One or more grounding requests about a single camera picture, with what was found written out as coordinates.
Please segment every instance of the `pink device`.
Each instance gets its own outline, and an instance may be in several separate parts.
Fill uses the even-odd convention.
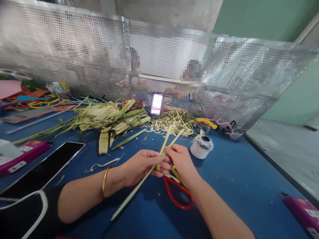
[[[308,201],[282,193],[284,204],[309,234],[319,239],[319,211]]]
[[[1,175],[14,173],[19,168],[22,168],[45,151],[49,150],[50,146],[40,140],[31,140],[28,143],[21,145],[19,149],[23,152],[23,155],[0,165]]]

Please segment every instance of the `person's left hand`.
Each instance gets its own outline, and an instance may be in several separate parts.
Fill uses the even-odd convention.
[[[159,156],[159,152],[143,149],[137,152],[123,165],[125,186],[130,187],[138,183],[151,169],[153,165],[159,164],[160,171],[156,168],[152,174],[157,177],[163,177],[163,174],[169,174],[171,165],[167,156]]]

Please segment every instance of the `spool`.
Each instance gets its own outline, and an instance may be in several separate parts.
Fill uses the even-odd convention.
[[[213,150],[214,145],[210,138],[203,135],[198,135],[193,139],[193,144],[190,147],[192,155],[198,159],[204,159],[210,151]]]

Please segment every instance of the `green wall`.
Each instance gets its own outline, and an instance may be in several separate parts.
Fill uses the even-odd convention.
[[[319,0],[224,0],[213,33],[295,41],[319,11]],[[304,124],[319,113],[319,61],[313,63],[263,118]]]

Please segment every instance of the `forearm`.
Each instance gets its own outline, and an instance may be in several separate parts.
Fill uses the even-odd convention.
[[[104,186],[108,198],[124,187],[121,166],[109,169]],[[67,183],[58,200],[58,216],[64,223],[72,223],[102,202],[102,183],[105,170]]]
[[[255,238],[246,224],[228,207],[199,174],[185,181],[214,239]]]

